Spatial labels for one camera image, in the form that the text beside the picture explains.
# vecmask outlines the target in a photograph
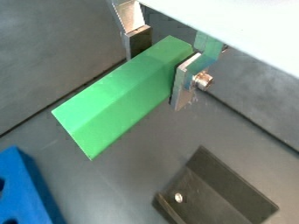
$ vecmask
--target metal bracket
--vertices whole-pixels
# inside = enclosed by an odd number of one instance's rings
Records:
[[[260,224],[279,209],[202,147],[154,195],[153,206],[176,224]]]
[[[222,44],[197,31],[193,47],[198,50],[176,68],[170,105],[174,110],[192,101],[196,88],[205,91],[212,83],[208,68],[222,52]]]
[[[130,60],[152,46],[152,28],[145,25],[140,3],[136,0],[106,0],[116,20],[125,47],[125,58]]]

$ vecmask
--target green block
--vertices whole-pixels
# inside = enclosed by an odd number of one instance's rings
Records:
[[[174,66],[190,54],[166,37],[52,111],[89,159],[169,97]]]

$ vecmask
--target hole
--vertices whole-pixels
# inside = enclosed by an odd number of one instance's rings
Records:
[[[2,224],[17,224],[16,220],[6,220]]]
[[[5,181],[0,178],[0,199],[2,197],[4,189],[5,189]]]

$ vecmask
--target blue object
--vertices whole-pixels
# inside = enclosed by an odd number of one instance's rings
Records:
[[[0,224],[64,224],[33,160],[12,146],[0,153]]]

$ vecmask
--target metal clamp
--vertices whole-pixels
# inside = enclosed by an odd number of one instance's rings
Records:
[[[205,91],[212,83],[208,68],[222,52],[222,44],[197,31],[193,47],[198,50],[176,68],[170,105],[180,110],[192,101],[194,89]]]
[[[152,28],[145,24],[140,3],[136,0],[106,0],[120,30],[125,58],[130,60],[152,46]]]

